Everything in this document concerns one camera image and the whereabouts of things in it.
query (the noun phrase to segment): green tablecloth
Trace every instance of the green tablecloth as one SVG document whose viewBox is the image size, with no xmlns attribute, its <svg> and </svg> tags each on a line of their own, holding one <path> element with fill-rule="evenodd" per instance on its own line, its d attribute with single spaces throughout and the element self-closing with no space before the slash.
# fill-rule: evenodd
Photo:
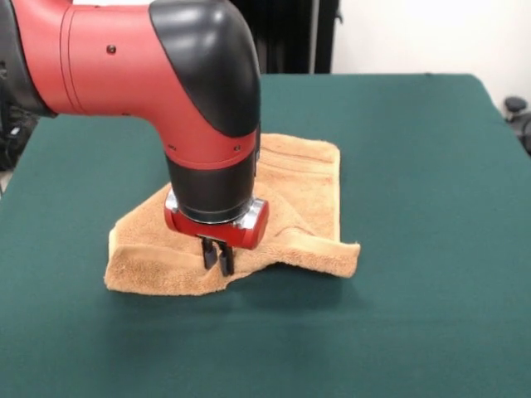
<svg viewBox="0 0 531 398">
<path fill-rule="evenodd" d="M 263 126 L 340 147 L 355 276 L 111 293 L 110 228 L 168 180 L 158 136 L 43 120 L 0 201 L 0 396 L 531 396 L 531 163 L 483 85 L 265 76 Z"/>
</svg>

